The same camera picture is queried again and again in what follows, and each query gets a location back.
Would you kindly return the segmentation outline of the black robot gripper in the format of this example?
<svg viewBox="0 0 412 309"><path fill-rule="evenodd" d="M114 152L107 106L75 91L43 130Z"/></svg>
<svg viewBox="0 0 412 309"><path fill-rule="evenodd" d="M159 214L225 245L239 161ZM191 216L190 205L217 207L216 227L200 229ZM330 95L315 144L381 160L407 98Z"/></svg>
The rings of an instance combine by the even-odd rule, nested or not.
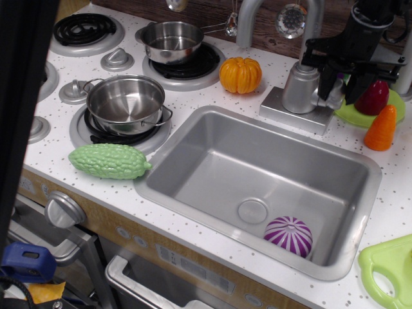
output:
<svg viewBox="0 0 412 309"><path fill-rule="evenodd" d="M305 42L302 63L321 71L319 98L326 101L340 72L350 74L347 105L356 103L377 78L390 82L398 78L405 58L380 43L396 44L406 38L407 28L397 38L387 35L397 16L407 21L407 8L352 8L339 35Z"/></svg>

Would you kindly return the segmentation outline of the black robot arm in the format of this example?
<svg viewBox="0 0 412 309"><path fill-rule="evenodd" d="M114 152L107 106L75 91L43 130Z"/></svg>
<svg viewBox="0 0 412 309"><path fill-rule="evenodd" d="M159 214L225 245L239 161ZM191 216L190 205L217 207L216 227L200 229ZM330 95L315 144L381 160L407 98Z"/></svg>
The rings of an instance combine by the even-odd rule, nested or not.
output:
<svg viewBox="0 0 412 309"><path fill-rule="evenodd" d="M320 72L318 96L327 100L338 74L348 74L344 98L354 104L374 82L396 82L406 58L386 49L404 39L411 1L356 1L344 30L335 37L308 39L302 64Z"/></svg>

